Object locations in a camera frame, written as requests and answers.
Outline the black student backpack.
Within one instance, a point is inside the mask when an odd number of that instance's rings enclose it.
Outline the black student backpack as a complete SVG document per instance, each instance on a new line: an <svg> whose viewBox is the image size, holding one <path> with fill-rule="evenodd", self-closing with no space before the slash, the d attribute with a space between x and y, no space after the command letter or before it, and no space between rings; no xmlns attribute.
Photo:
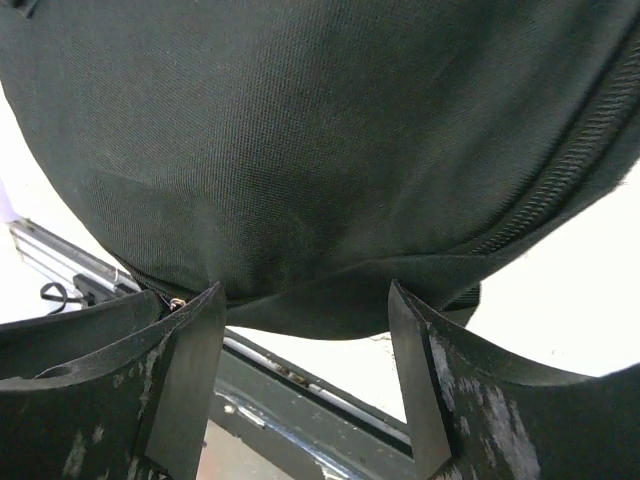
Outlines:
<svg viewBox="0 0 640 480"><path fill-rule="evenodd" d="M36 162L144 285L231 325L441 309L639 155L635 1L5 1Z"/></svg>

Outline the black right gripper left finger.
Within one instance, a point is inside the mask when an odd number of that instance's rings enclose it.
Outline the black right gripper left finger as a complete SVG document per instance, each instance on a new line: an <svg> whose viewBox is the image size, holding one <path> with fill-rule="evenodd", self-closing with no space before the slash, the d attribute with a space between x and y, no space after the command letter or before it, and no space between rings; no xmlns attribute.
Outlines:
<svg viewBox="0 0 640 480"><path fill-rule="evenodd" d="M224 336L214 286L151 291L1 328L5 479L192 479Z"/></svg>

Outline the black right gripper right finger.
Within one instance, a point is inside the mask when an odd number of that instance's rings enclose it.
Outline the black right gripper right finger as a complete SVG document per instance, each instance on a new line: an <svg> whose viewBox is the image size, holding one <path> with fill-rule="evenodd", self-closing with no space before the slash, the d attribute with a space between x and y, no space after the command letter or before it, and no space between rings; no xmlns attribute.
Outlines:
<svg viewBox="0 0 640 480"><path fill-rule="evenodd" d="M639 369L589 377L499 347L393 283L388 319L421 479L635 479Z"/></svg>

